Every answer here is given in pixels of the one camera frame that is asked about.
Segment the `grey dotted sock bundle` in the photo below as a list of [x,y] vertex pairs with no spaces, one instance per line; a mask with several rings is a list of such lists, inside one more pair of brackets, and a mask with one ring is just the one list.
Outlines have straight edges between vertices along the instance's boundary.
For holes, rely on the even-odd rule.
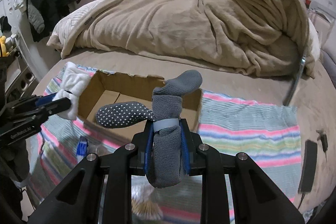
[[196,70],[183,72],[174,79],[165,81],[162,88],[152,93],[154,119],[153,152],[147,174],[155,188],[167,188],[181,182],[185,173],[181,153],[182,97],[200,88],[202,76]]

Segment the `white sock bundle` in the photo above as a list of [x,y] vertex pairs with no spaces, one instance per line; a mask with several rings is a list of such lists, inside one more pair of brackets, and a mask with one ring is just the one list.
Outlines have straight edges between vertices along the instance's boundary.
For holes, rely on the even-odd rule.
[[79,97],[88,86],[90,80],[91,74],[89,72],[78,68],[76,64],[72,62],[66,63],[60,90],[54,96],[53,101],[68,98],[71,102],[71,106],[68,110],[60,112],[58,116],[71,121],[76,120]]

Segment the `blue white small packet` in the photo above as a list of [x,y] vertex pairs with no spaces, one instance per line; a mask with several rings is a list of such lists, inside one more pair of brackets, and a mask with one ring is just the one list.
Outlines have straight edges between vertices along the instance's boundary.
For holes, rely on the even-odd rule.
[[76,160],[77,163],[82,161],[88,155],[88,140],[87,138],[81,136],[79,138],[77,148],[76,148]]

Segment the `clear bag of cotton swabs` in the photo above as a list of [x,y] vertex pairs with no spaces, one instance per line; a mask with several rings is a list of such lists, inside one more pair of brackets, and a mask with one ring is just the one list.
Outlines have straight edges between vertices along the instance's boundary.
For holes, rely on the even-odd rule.
[[159,221],[163,212],[156,202],[151,200],[155,188],[150,184],[138,184],[131,187],[131,211],[139,219]]

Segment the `metal shelf rack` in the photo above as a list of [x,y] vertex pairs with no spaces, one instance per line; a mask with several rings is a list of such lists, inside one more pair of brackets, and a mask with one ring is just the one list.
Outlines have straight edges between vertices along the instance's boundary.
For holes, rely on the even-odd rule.
[[7,103],[31,96],[38,85],[37,78],[27,65],[19,47],[20,39],[18,34],[12,34],[6,39],[8,65],[5,98]]

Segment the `brown cardboard box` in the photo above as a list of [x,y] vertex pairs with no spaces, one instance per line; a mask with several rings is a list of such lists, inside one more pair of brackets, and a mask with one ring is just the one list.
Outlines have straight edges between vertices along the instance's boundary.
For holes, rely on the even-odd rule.
[[108,147],[129,143],[154,119],[152,93],[163,77],[97,71],[82,92],[77,115],[85,133]]

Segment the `yellow toy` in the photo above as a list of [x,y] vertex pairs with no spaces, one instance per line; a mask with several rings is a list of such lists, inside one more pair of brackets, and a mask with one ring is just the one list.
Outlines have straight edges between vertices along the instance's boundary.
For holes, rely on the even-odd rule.
[[0,37],[0,56],[1,57],[7,57],[9,55],[9,52],[6,48],[6,37],[1,36]]

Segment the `striped colourful towel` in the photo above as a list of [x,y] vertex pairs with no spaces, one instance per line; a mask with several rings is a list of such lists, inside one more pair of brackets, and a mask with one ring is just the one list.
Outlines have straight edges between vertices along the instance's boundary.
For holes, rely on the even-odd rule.
[[[276,106],[226,94],[202,91],[194,107],[183,109],[189,125],[202,141],[219,152],[247,153],[293,201],[301,176],[301,137],[294,107]],[[27,189],[38,206],[77,163],[76,147],[81,136],[99,155],[113,152],[85,133],[80,118],[74,121],[53,115],[41,132],[30,140],[31,166]],[[151,200],[163,212],[159,221],[145,221],[134,214],[135,223],[199,223],[201,178],[185,178],[176,186],[155,189]],[[149,184],[134,177],[132,186]]]

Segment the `white patterned pillow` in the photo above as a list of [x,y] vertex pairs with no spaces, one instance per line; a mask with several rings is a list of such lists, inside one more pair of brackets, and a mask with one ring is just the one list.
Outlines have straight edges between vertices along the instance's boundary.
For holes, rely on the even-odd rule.
[[72,28],[74,28],[78,21],[86,16],[88,12],[90,12],[103,1],[105,0],[95,0],[89,2],[61,19],[55,25],[54,30],[52,31],[51,36],[47,42],[47,46],[60,52],[63,49],[64,42],[72,31]]

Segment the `black phone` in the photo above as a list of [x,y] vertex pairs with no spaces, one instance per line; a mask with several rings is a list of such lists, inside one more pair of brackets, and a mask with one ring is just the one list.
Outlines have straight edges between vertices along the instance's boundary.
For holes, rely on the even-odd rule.
[[299,182],[298,193],[310,193],[312,190],[317,166],[317,152],[317,143],[307,140],[305,142],[302,174]]

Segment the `beige bed mattress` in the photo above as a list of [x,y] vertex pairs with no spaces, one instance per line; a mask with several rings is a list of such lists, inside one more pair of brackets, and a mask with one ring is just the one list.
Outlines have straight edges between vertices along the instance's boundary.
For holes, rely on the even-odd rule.
[[[51,79],[68,61],[106,71],[140,76],[155,75],[165,79],[172,79],[192,69],[191,65],[151,59],[127,51],[82,49],[56,63],[39,81],[33,93],[43,94]],[[287,79],[261,79],[211,69],[198,70],[203,77],[201,87],[204,90],[274,105],[282,104],[291,85]],[[322,148],[318,149],[317,173],[311,192],[305,197],[299,194],[295,197],[294,203],[303,213],[326,200],[335,188],[335,88],[321,63],[316,63],[313,79],[300,80],[291,104],[297,107],[301,140],[317,141],[317,132],[323,130],[329,144],[327,152],[323,152]]]

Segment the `beige fleece blanket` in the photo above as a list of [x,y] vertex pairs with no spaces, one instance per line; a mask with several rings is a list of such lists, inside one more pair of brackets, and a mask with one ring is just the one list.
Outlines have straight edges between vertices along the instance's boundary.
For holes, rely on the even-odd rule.
[[72,28],[75,48],[122,48],[153,59],[256,77],[314,76],[318,44],[300,0],[105,0]]

